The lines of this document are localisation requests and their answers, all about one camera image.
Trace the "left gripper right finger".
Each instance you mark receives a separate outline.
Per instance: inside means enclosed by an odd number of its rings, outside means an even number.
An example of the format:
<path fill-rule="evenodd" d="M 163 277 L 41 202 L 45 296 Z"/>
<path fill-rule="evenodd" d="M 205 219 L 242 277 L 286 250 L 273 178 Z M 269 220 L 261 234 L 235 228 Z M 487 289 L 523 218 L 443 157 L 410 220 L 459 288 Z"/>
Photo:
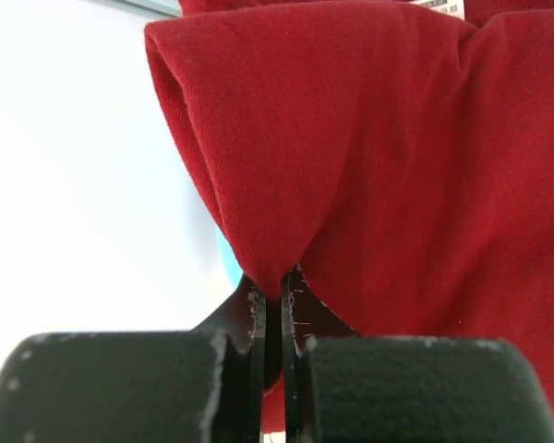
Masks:
<path fill-rule="evenodd" d="M 362 337 L 300 269 L 281 310 L 290 442 L 554 442 L 536 372 L 507 341 Z"/>

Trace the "dark red t shirt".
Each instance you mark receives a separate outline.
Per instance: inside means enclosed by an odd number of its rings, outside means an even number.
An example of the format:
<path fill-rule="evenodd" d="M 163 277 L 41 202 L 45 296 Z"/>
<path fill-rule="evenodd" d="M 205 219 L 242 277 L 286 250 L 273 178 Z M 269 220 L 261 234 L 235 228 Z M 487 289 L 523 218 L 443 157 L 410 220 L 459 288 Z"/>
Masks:
<path fill-rule="evenodd" d="M 181 158 L 272 300 L 491 337 L 554 411 L 554 1 L 185 1 L 146 26 Z"/>

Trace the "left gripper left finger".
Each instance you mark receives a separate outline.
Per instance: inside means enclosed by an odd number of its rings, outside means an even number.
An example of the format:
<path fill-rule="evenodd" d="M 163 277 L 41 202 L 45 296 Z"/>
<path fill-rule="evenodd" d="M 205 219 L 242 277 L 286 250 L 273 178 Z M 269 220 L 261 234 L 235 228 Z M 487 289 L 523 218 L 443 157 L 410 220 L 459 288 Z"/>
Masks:
<path fill-rule="evenodd" d="M 243 278 L 190 331 L 32 335 L 0 371 L 0 443 L 259 442 L 265 334 Z"/>

